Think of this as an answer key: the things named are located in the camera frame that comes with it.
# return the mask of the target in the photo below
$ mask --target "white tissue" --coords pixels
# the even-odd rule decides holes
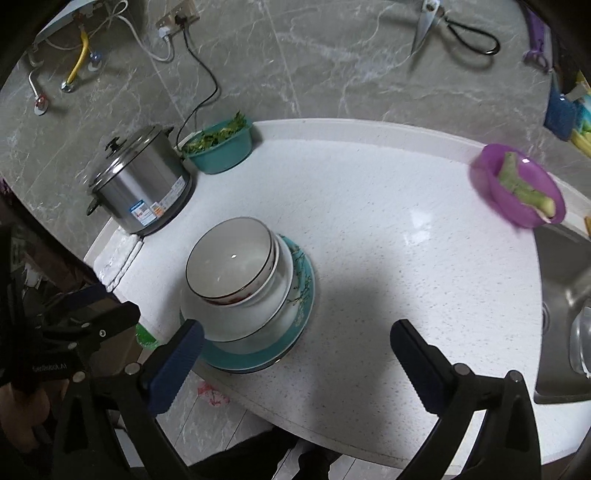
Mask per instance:
[[[143,244],[137,235],[130,235],[121,227],[113,233],[93,265],[107,291],[113,291],[119,284]]]

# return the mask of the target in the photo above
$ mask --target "gray tile floor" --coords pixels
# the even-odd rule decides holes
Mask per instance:
[[[187,464],[225,450],[272,425],[240,404],[204,391],[204,382],[193,372],[185,380],[173,405],[158,416],[164,433]],[[274,480],[291,480],[298,457],[311,444],[300,440],[278,465]],[[330,480],[393,480],[401,470],[343,455],[330,468]]]

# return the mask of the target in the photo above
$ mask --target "kitchen counter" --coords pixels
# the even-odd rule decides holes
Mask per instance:
[[[426,413],[389,347],[408,318],[428,343],[477,374],[519,370],[534,390],[541,284],[531,231],[500,218],[472,186],[483,145],[381,122],[259,122],[251,156],[200,174],[192,198],[147,237],[115,293],[139,305],[160,340],[176,331],[179,286],[195,242],[220,221],[248,215],[287,235],[316,270],[312,317],[272,367],[229,375],[194,370],[266,420],[311,442],[403,468],[436,418]],[[586,199],[561,184],[567,204]],[[567,223],[582,228],[569,213]],[[591,402],[534,405],[544,463],[574,452]],[[458,473],[476,414],[448,473]]]

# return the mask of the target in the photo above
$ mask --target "power outlet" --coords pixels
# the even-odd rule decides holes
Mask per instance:
[[[168,27],[170,29],[169,35],[174,35],[180,31],[180,27],[174,22],[176,15],[187,17],[187,25],[199,20],[199,12],[197,12],[194,0],[183,0],[156,22],[156,29]]]

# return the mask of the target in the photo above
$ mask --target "white bowl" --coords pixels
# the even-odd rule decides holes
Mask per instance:
[[[241,338],[240,340],[234,342],[213,342],[213,344],[220,350],[238,355],[260,352],[273,345],[273,343],[285,334],[297,317],[300,304],[294,300],[299,295],[298,287],[298,276],[294,269],[290,293],[279,311],[273,315],[273,318],[269,322],[252,335]]]
[[[250,304],[258,301],[265,294],[265,292],[268,291],[268,289],[271,286],[271,280],[273,279],[273,275],[275,274],[275,271],[277,270],[277,265],[279,265],[279,256],[280,256],[279,241],[280,241],[280,239],[277,236],[273,235],[273,249],[274,249],[275,263],[273,264],[269,278],[267,278],[265,280],[265,283],[263,283],[263,285],[261,285],[260,288],[256,292],[254,292],[252,295],[250,295],[249,297],[239,300],[236,303],[228,303],[227,305],[219,303],[219,304],[217,304],[218,307],[226,308],[226,307],[236,307],[238,305],[245,305],[245,306],[250,305]]]
[[[267,282],[275,264],[273,234],[259,220],[226,220],[191,250],[185,276],[189,288],[214,304],[245,300]]]
[[[185,283],[181,289],[181,314],[203,325],[205,338],[212,342],[233,342],[263,327],[279,311],[289,293],[293,277],[293,259],[289,247],[278,239],[279,263],[264,292],[253,303],[232,309],[221,309],[191,291]]]

